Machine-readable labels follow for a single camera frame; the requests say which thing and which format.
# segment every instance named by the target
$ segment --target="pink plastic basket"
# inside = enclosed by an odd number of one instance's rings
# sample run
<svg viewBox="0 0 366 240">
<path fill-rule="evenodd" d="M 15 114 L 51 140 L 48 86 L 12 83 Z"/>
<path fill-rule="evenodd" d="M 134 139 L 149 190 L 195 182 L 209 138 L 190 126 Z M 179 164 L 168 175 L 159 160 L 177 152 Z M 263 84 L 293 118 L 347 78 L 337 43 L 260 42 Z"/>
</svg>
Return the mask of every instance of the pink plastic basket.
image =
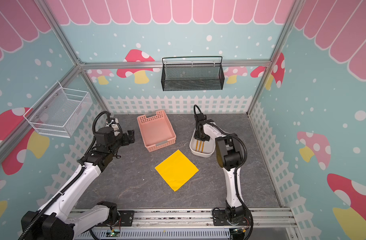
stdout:
<svg viewBox="0 0 366 240">
<path fill-rule="evenodd" d="M 176 135 L 164 110 L 139 116 L 138 124 L 144 146 L 149 152 L 175 143 Z"/>
</svg>

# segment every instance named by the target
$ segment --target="gray tabletop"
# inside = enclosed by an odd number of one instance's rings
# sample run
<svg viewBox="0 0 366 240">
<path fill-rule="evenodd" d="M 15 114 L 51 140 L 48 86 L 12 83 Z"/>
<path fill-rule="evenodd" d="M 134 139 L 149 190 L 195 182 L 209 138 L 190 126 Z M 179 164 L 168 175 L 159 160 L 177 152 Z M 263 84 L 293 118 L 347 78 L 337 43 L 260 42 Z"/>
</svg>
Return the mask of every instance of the gray tabletop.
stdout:
<svg viewBox="0 0 366 240">
<path fill-rule="evenodd" d="M 226 182 L 215 154 L 209 158 L 195 156 L 190 140 L 195 128 L 193 114 L 168 114 L 176 133 L 176 143 L 154 152 L 144 147 L 137 123 L 138 115 L 117 115 L 122 129 L 135 130 L 135 143 L 123 146 L 105 171 L 80 197 L 76 208 L 89 209 L 100 201 L 114 202 L 121 209 L 225 207 Z M 248 207 L 278 207 L 272 182 L 267 173 L 246 114 L 207 114 L 224 131 L 236 133 L 248 151 L 241 167 L 241 187 Z M 174 192 L 155 167 L 176 150 L 180 150 L 199 171 Z"/>
</svg>

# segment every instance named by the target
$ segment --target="gray basket handle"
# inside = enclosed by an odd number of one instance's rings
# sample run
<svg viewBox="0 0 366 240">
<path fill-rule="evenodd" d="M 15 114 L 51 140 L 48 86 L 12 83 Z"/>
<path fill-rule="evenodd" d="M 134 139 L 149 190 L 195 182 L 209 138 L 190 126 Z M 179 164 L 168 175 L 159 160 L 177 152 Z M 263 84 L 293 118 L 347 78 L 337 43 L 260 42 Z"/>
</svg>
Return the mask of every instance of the gray basket handle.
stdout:
<svg viewBox="0 0 366 240">
<path fill-rule="evenodd" d="M 155 146 L 157 147 L 157 146 L 163 145 L 163 144 L 165 144 L 165 143 L 167 143 L 167 142 L 168 142 L 168 140 L 163 141 L 163 142 L 158 142 L 157 144 L 155 144 Z"/>
<path fill-rule="evenodd" d="M 146 118 L 153 117 L 153 116 L 156 116 L 156 115 L 157 115 L 156 111 L 145 114 Z"/>
</svg>

